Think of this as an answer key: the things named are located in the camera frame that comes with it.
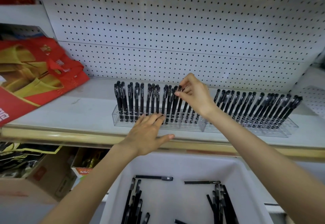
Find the plastic bin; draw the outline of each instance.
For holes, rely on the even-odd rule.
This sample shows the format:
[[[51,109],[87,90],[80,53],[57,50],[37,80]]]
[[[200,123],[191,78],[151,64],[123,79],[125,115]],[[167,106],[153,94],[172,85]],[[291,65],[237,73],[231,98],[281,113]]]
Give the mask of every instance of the plastic bin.
[[[121,223],[132,177],[172,176],[173,181],[142,179],[142,218],[148,224],[212,224],[213,213],[206,198],[214,184],[184,185],[184,181],[220,180],[226,185],[240,224],[273,224],[264,203],[254,191],[244,164],[236,158],[153,152],[130,162],[110,189],[100,224]]]

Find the person's left arm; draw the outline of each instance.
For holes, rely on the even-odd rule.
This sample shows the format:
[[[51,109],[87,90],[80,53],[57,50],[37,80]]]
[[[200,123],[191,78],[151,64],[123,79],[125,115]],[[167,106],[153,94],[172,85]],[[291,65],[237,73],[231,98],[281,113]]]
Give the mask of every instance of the person's left arm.
[[[41,221],[41,224],[89,223],[103,197],[135,157],[146,155],[174,138],[168,134],[156,138],[165,117],[162,114],[141,116],[129,134],[115,144],[107,155]]]

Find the pen holder divider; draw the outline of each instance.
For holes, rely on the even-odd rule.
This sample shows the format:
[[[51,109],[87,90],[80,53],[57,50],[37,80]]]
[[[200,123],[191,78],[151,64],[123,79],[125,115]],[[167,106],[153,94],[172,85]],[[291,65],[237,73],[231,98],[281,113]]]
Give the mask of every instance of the pen holder divider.
[[[120,113],[117,105],[112,113],[112,117],[114,126],[133,127],[136,122],[135,107],[133,108],[132,114],[128,111],[128,121],[125,121],[124,112]],[[238,117],[235,117],[235,120],[239,120],[240,122],[238,123],[257,136],[288,138],[298,128],[298,126],[289,118],[283,121],[279,119],[253,119],[246,117],[239,117],[238,119]],[[176,112],[174,115],[170,113],[168,123],[166,124],[165,120],[160,129],[220,133],[220,131],[210,124],[206,119],[198,116],[196,113],[193,113],[193,110],[189,113]]]

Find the forearm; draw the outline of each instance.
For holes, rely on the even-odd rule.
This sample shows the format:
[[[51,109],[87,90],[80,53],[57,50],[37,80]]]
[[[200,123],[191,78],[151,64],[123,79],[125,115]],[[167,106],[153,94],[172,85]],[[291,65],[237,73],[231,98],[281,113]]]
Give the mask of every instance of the forearm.
[[[296,224],[323,221],[325,186],[320,181],[217,107],[208,120],[229,140]]]
[[[120,144],[114,145],[41,223],[89,223],[108,189],[135,157],[135,150]]]

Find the person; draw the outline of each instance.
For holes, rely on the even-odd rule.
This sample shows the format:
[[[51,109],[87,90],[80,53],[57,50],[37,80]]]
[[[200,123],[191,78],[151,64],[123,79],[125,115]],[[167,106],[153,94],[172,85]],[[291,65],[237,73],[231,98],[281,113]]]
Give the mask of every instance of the person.
[[[221,111],[209,89],[192,73],[180,83],[185,100],[233,145],[272,197],[295,224],[324,223],[325,185]],[[141,116],[123,141],[115,144],[98,165],[43,219],[42,224],[89,223],[102,198],[124,167],[173,139],[157,138],[165,117]]]

